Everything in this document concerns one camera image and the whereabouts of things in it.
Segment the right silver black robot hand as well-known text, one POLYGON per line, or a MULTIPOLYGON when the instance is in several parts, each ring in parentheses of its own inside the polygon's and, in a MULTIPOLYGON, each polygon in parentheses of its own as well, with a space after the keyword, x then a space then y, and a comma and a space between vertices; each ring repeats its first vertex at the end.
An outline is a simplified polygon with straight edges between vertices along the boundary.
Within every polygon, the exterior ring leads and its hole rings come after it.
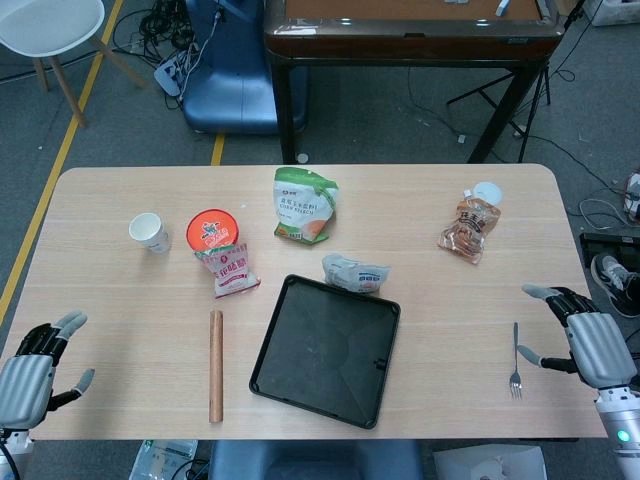
POLYGON ((632 355, 613 317, 593 301, 565 287, 524 284, 522 290, 546 303, 559 320, 569 344, 568 359, 543 357, 524 345, 517 352, 540 368, 577 373, 598 390, 629 386, 638 374, 632 355))

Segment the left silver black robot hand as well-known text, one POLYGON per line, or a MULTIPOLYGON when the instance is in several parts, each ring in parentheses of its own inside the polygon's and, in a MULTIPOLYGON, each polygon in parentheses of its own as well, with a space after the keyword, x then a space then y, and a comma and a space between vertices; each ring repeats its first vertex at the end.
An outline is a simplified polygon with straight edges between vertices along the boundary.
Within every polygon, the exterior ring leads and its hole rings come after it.
POLYGON ((78 383, 68 391, 53 392, 56 369, 70 338, 87 321, 82 311, 66 314, 56 323, 32 328, 22 339, 16 353, 1 370, 1 429, 27 431, 54 412, 85 394, 95 375, 85 370, 78 383))

